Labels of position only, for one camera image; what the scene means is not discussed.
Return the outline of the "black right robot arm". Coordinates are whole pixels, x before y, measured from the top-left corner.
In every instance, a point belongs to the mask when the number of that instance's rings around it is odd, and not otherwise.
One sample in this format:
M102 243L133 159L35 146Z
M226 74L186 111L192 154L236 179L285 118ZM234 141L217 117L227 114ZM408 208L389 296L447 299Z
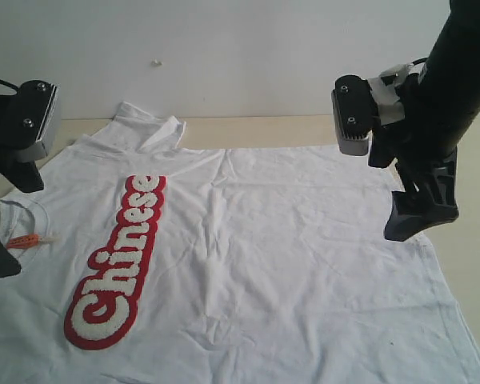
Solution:
M394 163L403 189L392 193L384 229L403 242L458 218L457 147L480 112L480 1L452 1L420 74L397 91L405 117L374 126L369 164Z

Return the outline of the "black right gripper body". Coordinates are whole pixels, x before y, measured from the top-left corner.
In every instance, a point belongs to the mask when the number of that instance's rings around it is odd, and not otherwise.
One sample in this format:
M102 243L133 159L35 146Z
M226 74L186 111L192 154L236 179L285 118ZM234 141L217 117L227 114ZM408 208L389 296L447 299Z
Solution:
M371 78L370 93L378 113L374 134L396 141L397 160L440 160L458 144L458 88L444 76L410 75Z

